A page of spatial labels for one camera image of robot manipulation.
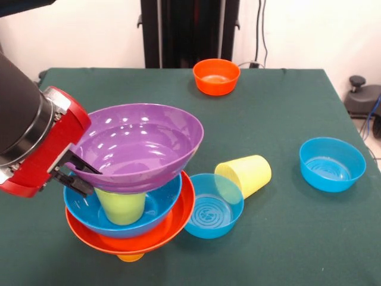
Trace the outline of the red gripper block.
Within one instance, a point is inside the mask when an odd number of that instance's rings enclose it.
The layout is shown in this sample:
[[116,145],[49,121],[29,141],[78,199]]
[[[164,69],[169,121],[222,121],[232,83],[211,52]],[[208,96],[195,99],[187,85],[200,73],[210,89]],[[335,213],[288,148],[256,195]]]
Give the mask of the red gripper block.
[[94,187],[60,171],[70,162],[77,170],[101,175],[70,147],[78,143],[91,120],[66,92],[50,86],[1,86],[1,190],[30,198],[54,178],[83,197]]

